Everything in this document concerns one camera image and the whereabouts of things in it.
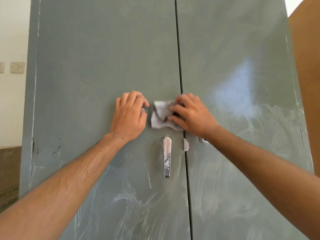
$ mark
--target brown box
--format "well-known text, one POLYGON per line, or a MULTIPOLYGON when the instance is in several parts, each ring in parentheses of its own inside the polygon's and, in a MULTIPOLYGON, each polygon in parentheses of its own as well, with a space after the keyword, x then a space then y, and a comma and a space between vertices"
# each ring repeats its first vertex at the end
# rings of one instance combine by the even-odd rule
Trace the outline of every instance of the brown box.
POLYGON ((0 149, 0 213, 18 200, 21 147, 0 149))

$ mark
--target hand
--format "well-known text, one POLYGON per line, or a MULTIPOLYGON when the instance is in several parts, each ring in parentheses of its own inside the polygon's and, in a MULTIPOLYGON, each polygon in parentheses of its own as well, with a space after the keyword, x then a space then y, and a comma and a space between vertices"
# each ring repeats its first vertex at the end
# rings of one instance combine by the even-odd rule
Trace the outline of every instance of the hand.
POLYGON ((146 126, 147 113, 142 105, 149 103, 141 92, 127 92, 115 101, 110 133, 127 143, 136 139, 146 126))
POLYGON ((176 98, 175 102, 176 105, 171 106, 169 109, 181 115, 185 120, 176 116, 170 116, 168 119, 181 126, 184 130, 200 138, 207 139, 209 133, 219 126, 198 96, 194 96, 192 93, 182 94, 176 98))

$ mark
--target door gap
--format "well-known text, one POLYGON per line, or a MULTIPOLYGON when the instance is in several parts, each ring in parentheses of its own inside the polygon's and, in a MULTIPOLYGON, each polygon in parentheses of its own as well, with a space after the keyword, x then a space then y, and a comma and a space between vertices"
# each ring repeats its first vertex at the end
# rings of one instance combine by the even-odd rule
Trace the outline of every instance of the door gap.
MULTIPOLYGON (((179 78, 180 78, 180 93, 183 93, 182 87, 182 72, 181 72, 181 57, 180 57, 180 40, 179 40, 179 25, 178 25, 178 9, 177 0, 174 0, 175 12, 176 12, 176 29, 177 29, 177 44, 178 44, 178 61, 179 61, 179 78)), ((183 137, 186 138, 186 132, 183 131, 183 137)), ((190 224, 190 238, 193 240, 193 228, 192 228, 192 211, 191 211, 191 196, 190 196, 190 183, 189 183, 189 170, 188 170, 188 156, 187 152, 184 152, 186 161, 186 187, 188 195, 188 208, 189 208, 189 224, 190 224)))

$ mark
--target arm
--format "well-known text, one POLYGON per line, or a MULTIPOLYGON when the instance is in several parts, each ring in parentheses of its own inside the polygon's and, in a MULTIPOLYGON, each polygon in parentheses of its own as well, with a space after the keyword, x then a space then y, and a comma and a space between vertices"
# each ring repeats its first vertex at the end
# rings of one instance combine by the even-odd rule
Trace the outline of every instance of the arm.
POLYGON ((139 92, 117 98, 110 133, 0 214, 2 239, 57 239, 115 154, 146 125, 139 92))
POLYGON ((168 119, 209 141, 229 159, 297 229, 310 239, 320 239, 320 178, 282 158, 250 144, 218 125, 198 96, 177 97, 171 108, 185 121, 168 119))

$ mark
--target chrome handle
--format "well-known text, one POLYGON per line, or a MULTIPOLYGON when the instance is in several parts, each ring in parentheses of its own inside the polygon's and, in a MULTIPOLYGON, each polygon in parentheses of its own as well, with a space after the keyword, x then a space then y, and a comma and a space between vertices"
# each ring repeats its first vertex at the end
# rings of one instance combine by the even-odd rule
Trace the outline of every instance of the chrome handle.
POLYGON ((163 139, 163 162, 164 162, 164 178, 170 177, 170 166, 171 166, 171 139, 165 137, 163 139))

